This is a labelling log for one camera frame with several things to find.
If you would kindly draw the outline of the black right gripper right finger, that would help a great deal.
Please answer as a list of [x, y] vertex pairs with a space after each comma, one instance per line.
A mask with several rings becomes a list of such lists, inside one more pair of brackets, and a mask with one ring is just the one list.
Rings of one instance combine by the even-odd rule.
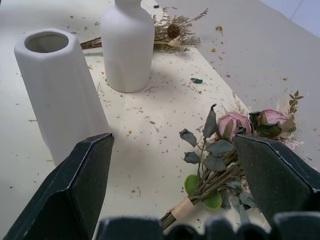
[[237, 134], [233, 144], [253, 199], [269, 224], [277, 213], [320, 210], [319, 172], [284, 143]]

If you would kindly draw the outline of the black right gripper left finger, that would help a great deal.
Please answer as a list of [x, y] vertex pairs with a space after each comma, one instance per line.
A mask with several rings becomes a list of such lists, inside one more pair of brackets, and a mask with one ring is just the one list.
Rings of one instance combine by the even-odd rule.
[[76, 144], [42, 182], [6, 240], [90, 240], [106, 195], [114, 136]]

